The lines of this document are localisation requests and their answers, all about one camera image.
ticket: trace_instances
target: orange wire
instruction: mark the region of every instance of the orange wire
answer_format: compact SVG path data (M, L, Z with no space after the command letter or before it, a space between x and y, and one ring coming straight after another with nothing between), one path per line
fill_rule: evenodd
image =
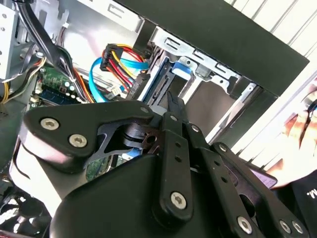
M88 90L87 90L87 88L86 88L86 85L85 85L83 79L80 77L78 71L77 71L75 68L74 68L74 72L75 72L75 74L76 74L76 77L77 77L79 83L82 85L82 87L83 87L83 89L84 89L84 91L85 91L85 94L86 94L86 96L88 97L88 100L89 100L91 103L93 103L93 102L94 102L94 99L93 99L92 96L89 94L89 92L88 92Z
M118 75L116 75L116 73L115 73L110 67L107 67L106 69L107 69L109 72L111 72L111 73L121 82L121 84L122 84L122 86L124 87L124 89L125 89L127 92L129 92L128 87L124 84L124 81L123 81Z

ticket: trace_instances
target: cable bundle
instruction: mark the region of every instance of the cable bundle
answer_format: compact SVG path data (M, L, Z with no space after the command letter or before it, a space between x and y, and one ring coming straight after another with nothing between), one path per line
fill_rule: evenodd
M132 56L137 61L128 59L119 59L122 53L125 52ZM102 57L98 58L91 67L89 74L89 87L97 102L107 102L108 100L97 90L93 81L93 69L100 64L102 71L111 72L122 84L125 92L129 92L135 82L136 76L127 68L135 68L139 70L146 70L149 65L145 60L132 50L127 45L109 44L102 53Z

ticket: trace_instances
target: black cable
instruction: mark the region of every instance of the black cable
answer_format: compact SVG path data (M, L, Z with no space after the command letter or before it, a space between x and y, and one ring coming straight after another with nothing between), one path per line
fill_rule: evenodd
M23 74L29 67L32 56L33 56L33 50L35 48L35 44L32 43L31 46L28 49L28 52L26 53L25 57L24 57L24 61L23 61L23 65L21 67L20 73L19 74Z
M41 50L43 50L48 60L51 61L53 65L59 65L60 55L56 50L56 46L35 16L29 1L13 0L13 2L16 9L19 10L19 17L32 40L36 42Z

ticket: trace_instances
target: connector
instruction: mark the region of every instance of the connector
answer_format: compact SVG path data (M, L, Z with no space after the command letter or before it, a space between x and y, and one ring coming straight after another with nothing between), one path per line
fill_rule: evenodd
M107 67L109 66L109 59L114 60L112 51L115 52L115 54L120 59L123 54L123 48L120 46L117 46L116 44L108 44L105 49L105 53L103 55L103 59L100 64L101 71L108 71Z

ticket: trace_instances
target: red wire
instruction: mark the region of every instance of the red wire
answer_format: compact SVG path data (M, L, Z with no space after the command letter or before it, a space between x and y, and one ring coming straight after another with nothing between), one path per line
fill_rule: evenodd
M132 87L132 83L129 81L129 79L127 79L126 76L123 75L123 73L120 72L120 70L115 66L113 60L109 60L109 63L111 64L111 66L114 68L114 70L122 77L122 79L129 84Z
M134 54L134 55L138 58L138 60L139 60L140 62L143 62L142 58L141 58L137 53L135 53L133 50L131 50L130 48L127 48L127 47L123 47L123 48L124 48L125 51Z
M122 83L122 86L124 87L124 89L129 92L129 89L128 87L124 84L124 81L118 76L115 74L115 72L110 68L110 67L107 67L106 68L109 72L111 72L121 83Z
M138 57L136 57L134 54L132 54L131 52L129 51L126 51L126 53L128 53L130 56L132 56L135 60L137 60L138 62L143 62L142 60L139 60Z

